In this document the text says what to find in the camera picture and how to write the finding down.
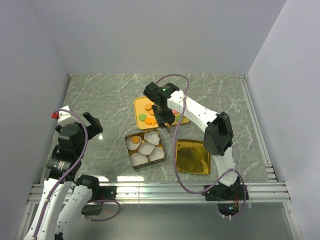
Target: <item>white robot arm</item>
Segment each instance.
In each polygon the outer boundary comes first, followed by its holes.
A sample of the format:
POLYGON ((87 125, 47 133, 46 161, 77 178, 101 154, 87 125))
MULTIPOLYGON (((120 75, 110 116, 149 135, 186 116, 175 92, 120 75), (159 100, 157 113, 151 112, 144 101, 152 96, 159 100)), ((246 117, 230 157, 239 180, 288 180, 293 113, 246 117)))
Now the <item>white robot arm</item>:
MULTIPOLYGON (((167 100, 168 108, 181 113, 184 107, 183 98, 186 100, 184 116, 194 122, 202 132, 205 132, 208 127, 208 123, 213 122, 217 118, 218 113, 205 108, 190 97, 185 96, 184 92, 181 90, 175 91, 171 94, 171 97, 167 100)), ((235 167, 231 146, 224 151, 223 156, 214 155, 213 157, 219 176, 225 171, 235 167)), ((229 172, 220 180, 220 183, 230 187, 235 183, 237 177, 238 175, 235 172, 229 172)))
POLYGON ((88 112, 83 116, 91 125, 82 125, 71 114, 62 111, 51 115, 52 118, 57 119, 56 131, 59 133, 59 144, 54 148, 52 157, 46 164, 42 197, 25 240, 66 240, 71 229, 70 225, 81 216, 86 203, 93 196, 96 197, 99 192, 99 179, 82 175, 76 181, 72 196, 63 208, 67 192, 81 165, 80 161, 78 165, 75 163, 85 145, 84 127, 88 133, 88 140, 103 131, 97 118, 92 117, 88 112), (61 181, 61 176, 69 169, 70 173, 61 181))
MULTIPOLYGON (((185 99, 184 116, 204 132, 203 145, 213 155, 219 176, 227 170, 235 168, 232 156, 234 135, 228 114, 225 112, 217 113, 205 108, 185 96, 184 92, 172 83, 159 87, 152 82, 146 86, 143 94, 155 103, 152 110, 157 124, 161 128, 168 128, 168 125, 175 121, 172 110, 182 113, 185 99)), ((240 184, 235 172, 227 173, 219 182, 225 188, 225 192, 230 192, 229 196, 233 195, 234 189, 237 189, 240 184)))

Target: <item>cable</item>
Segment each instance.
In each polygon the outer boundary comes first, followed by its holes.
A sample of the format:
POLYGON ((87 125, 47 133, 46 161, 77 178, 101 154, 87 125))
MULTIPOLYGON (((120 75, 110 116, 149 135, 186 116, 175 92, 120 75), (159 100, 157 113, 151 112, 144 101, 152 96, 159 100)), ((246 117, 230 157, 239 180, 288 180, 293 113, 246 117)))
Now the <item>cable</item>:
MULTIPOLYGON (((155 84, 158 84, 161 80, 167 78, 167 77, 171 77, 171 76, 178 76, 178 77, 182 77, 186 80, 186 87, 183 91, 183 94, 184 96, 186 96, 186 93, 188 91, 188 88, 189 88, 189 85, 190 85, 190 81, 189 79, 184 76, 184 75, 181 75, 181 74, 168 74, 168 75, 165 75, 163 77, 161 77, 158 81, 155 82, 155 84)), ((181 116, 183 116, 185 114, 185 110, 186 110, 186 107, 187 107, 187 101, 186 101, 186 98, 184 97, 183 98, 183 108, 182 108, 182 112, 181 112, 181 116)), ((230 173, 230 172, 236 172, 236 174, 240 177, 241 179, 241 182, 242 182, 242 185, 243 185, 243 192, 244 192, 244 199, 243 199, 243 206, 240 208, 239 212, 237 214, 235 214, 234 216, 232 216, 232 218, 238 216, 242 211, 243 211, 243 208, 246 204, 246 195, 247 195, 247 190, 246 190, 246 186, 245 186, 245 181, 243 179, 243 177, 241 176, 241 174, 236 170, 236 169, 229 169, 227 171, 225 171, 213 184, 211 184, 209 187, 207 187, 206 189, 204 190, 201 190, 201 191, 191 191, 189 190, 181 181, 180 177, 179 177, 179 174, 178 174, 178 169, 177 169, 177 164, 176 164, 176 142, 177 142, 177 135, 178 135, 178 130, 179 130, 179 127, 180 127, 180 124, 181 124, 181 121, 182 121, 182 117, 179 118, 179 121, 175 127, 175 130, 174 130, 174 135, 173 135, 173 168, 174 168, 174 173, 175 173, 175 176, 176 176, 176 179, 178 180, 180 186, 188 193, 190 194, 202 194, 202 193, 205 193, 207 191, 209 191, 214 185, 216 185, 226 174, 230 173)))
POLYGON ((94 218, 90 218, 88 216, 84 216, 85 219, 88 219, 90 221, 93 221, 93 222, 104 222, 104 221, 108 221, 110 219, 113 219, 115 218, 119 213, 120 213, 120 210, 121 210, 121 205, 118 201, 116 200, 109 200, 109 199, 102 199, 102 200, 95 200, 95 201, 89 201, 89 203, 105 203, 105 202, 110 202, 110 203, 116 203, 119 208, 118 208, 118 211, 116 211, 116 213, 110 217, 107 217, 105 219, 94 219, 94 218))
MULTIPOLYGON (((80 117, 78 117, 75 113, 73 113, 72 111, 69 111, 69 110, 66 110, 66 109, 57 109, 55 110, 53 113, 57 113, 57 112, 66 112, 66 113, 69 113, 71 114, 73 117, 75 117, 79 123, 81 124, 83 130, 84 130, 84 146, 83 146, 83 149, 82 149, 82 152, 80 154, 80 156, 78 157, 78 159, 75 161, 75 163, 72 165, 72 167, 69 168, 68 171, 66 171, 60 178, 59 180, 55 183, 55 185, 52 187, 51 191, 49 192, 48 196, 46 197, 46 199, 50 199, 52 197, 52 195, 54 194, 55 192, 55 189, 58 187, 58 185, 68 176, 68 174, 73 170, 75 169, 75 167, 79 164, 79 162, 81 161, 81 159, 84 157, 84 154, 85 154, 85 151, 87 149, 87 145, 88 145, 88 131, 87 131, 87 128, 86 128, 86 125, 85 123, 81 120, 80 117)), ((42 206, 42 209, 41 209, 41 212, 40 212, 40 216, 39 216, 39 220, 38 220, 38 223, 36 224, 36 227, 35 227, 35 230, 34 230, 34 234, 33 234, 33 238, 36 238, 37 235, 38 235, 38 232, 40 230, 40 226, 42 224, 42 221, 44 219, 44 216, 45 216, 45 212, 46 212, 46 209, 47 209, 47 206, 48 206, 48 203, 49 201, 46 201, 44 202, 43 206, 42 206)))

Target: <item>food item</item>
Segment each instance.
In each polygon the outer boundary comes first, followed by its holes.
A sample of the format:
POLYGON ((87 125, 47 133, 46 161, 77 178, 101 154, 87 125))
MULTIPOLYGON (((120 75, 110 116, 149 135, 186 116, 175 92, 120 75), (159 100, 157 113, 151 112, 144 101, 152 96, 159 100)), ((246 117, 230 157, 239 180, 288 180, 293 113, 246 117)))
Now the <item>food item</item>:
POLYGON ((130 156, 131 165, 133 167, 146 164, 148 162, 148 158, 141 153, 134 153, 130 156))
POLYGON ((152 104, 151 103, 146 104, 144 106, 144 109, 147 110, 147 111, 151 110, 152 109, 152 104))
POLYGON ((150 117, 146 118, 146 119, 144 120, 144 122, 145 122, 146 124, 148 124, 148 125, 155 125, 155 124, 156 124, 156 120, 155 120, 154 118, 150 118, 150 117))
POLYGON ((139 136, 133 136, 133 137, 131 137, 131 141, 134 144, 138 144, 141 141, 141 138, 139 136))
POLYGON ((144 140, 146 140, 147 142, 151 143, 151 144, 154 144, 154 145, 159 145, 160 143, 160 137, 159 135, 157 134, 156 131, 150 131, 150 132, 147 132, 145 135, 144 135, 144 140))
POLYGON ((140 115, 139 115, 139 117, 138 117, 138 118, 139 118, 139 120, 140 120, 140 121, 142 121, 142 122, 143 122, 144 120, 146 120, 147 115, 145 115, 144 113, 142 113, 142 114, 140 114, 140 115))
POLYGON ((163 148, 161 148, 159 146, 156 146, 149 155, 150 161, 163 159, 164 157, 165 157, 165 152, 164 152, 163 148))
POLYGON ((181 114, 175 115, 175 121, 176 121, 176 122, 179 122, 180 117, 181 117, 181 114))
POLYGON ((151 144, 150 142, 145 142, 141 144, 138 151, 141 154, 149 155, 155 147, 156 146, 151 144))
POLYGON ((139 136, 128 137, 126 139, 126 147, 131 151, 136 150, 140 146, 141 141, 142 141, 142 139, 139 136), (133 137, 137 137, 139 141, 137 143, 134 143, 132 140, 133 137))

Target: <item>white side panel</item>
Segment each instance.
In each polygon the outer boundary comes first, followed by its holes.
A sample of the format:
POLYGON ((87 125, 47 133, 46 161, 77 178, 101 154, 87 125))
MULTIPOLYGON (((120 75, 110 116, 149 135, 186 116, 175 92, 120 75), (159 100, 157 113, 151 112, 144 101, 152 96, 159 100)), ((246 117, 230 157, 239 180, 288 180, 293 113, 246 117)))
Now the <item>white side panel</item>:
POLYGON ((320 1, 288 0, 248 74, 271 162, 306 240, 319 239, 320 1))
POLYGON ((29 0, 80 73, 248 73, 286 0, 29 0))
POLYGON ((27 0, 0 0, 1 239, 12 240, 43 172, 69 75, 27 0))

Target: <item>marble surface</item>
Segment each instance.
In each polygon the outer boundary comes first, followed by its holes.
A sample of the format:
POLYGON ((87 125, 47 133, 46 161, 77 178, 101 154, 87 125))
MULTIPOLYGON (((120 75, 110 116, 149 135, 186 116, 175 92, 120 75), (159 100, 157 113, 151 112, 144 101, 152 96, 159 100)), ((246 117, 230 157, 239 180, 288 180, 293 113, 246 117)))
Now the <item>marble surface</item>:
MULTIPOLYGON (((143 96, 145 86, 165 74, 74 74, 64 100, 64 106, 82 115, 91 113, 100 119, 103 133, 89 141, 77 176, 92 175, 100 181, 175 181, 173 169, 173 132, 159 129, 166 161, 147 168, 133 170, 125 143, 125 136, 138 133, 133 101, 143 96)), ((229 114, 234 138, 232 154, 235 167, 245 181, 268 180, 254 126, 236 74, 185 74, 190 79, 189 97, 216 112, 229 114)), ((171 82, 180 89, 186 86, 180 77, 169 77, 159 85, 171 82)), ((203 140, 204 134, 192 122, 180 126, 178 139, 203 140)), ((57 144, 54 135, 51 150, 57 144)), ((218 177, 213 158, 210 175, 179 174, 187 182, 211 182, 218 177)))

